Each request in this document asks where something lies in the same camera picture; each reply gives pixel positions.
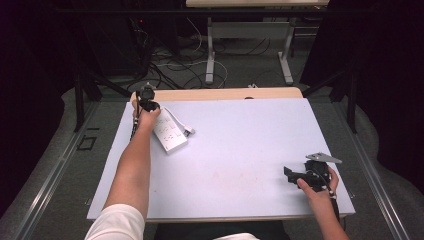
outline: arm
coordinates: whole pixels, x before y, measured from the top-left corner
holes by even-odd
[[[337,184],[339,178],[336,172],[328,167],[328,171],[331,175],[330,187],[336,193]],[[309,205],[314,212],[315,218],[320,226],[322,236],[325,240],[330,239],[349,239],[345,231],[343,231],[339,222],[337,221],[336,215],[331,205],[330,195],[328,190],[315,192],[309,185],[301,178],[297,180],[297,184],[306,194],[309,200]]]
[[[119,159],[115,178],[103,208],[113,204],[127,204],[136,208],[147,219],[150,185],[150,135],[159,108],[141,111],[139,127]]]

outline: desk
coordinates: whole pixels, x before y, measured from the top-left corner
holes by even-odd
[[[147,221],[312,216],[304,193],[287,182],[283,167],[304,172],[305,155],[330,153],[312,109],[298,89],[173,90],[156,91],[156,96],[196,133],[187,146],[170,155],[152,136]],[[255,99],[243,100],[245,97]],[[98,217],[106,200],[119,156],[129,141],[132,111],[128,103],[88,219]],[[337,172],[335,164],[330,166]],[[355,213],[342,179],[337,193],[340,214]]]
[[[329,0],[187,0],[187,7],[219,8],[219,7],[299,7],[326,6]],[[284,80],[287,85],[293,84],[290,68],[287,63],[291,40],[293,38],[296,19],[290,22],[212,22],[208,18],[208,63],[206,67],[207,84],[213,83],[215,52],[213,38],[270,38],[285,39],[282,52],[278,52]]]

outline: desk leg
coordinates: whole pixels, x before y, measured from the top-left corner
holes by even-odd
[[[213,83],[213,70],[215,64],[215,52],[213,51],[212,19],[208,18],[208,63],[206,66],[206,84]]]
[[[284,43],[283,52],[278,52],[278,58],[280,59],[281,69],[283,70],[284,81],[287,85],[293,85],[293,77],[290,72],[289,64],[287,63],[287,55],[290,51],[290,44],[294,34],[294,25],[296,24],[296,18],[290,19],[289,29],[287,30],[286,41]]]

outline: hand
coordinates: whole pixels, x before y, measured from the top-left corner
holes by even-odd
[[[328,172],[330,173],[330,188],[333,190],[334,194],[336,194],[336,188],[339,184],[339,177],[336,172],[328,167]],[[303,179],[299,178],[297,180],[297,184],[303,190],[305,195],[308,197],[309,205],[312,208],[312,211],[315,214],[315,217],[319,221],[321,218],[329,217],[329,215],[334,215],[333,206],[330,200],[330,194],[328,190],[315,192]]]
[[[132,106],[134,107],[133,118],[135,118],[137,116],[137,101],[134,100],[131,103],[132,103]],[[141,107],[139,107],[138,109],[140,114],[140,117],[138,120],[138,128],[142,127],[143,129],[152,131],[153,128],[155,127],[156,119],[160,114],[160,108],[156,108],[152,112],[143,111]]]

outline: power strip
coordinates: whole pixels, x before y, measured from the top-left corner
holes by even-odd
[[[171,114],[166,109],[161,109],[153,132],[168,154],[188,143],[186,136],[181,132]]]

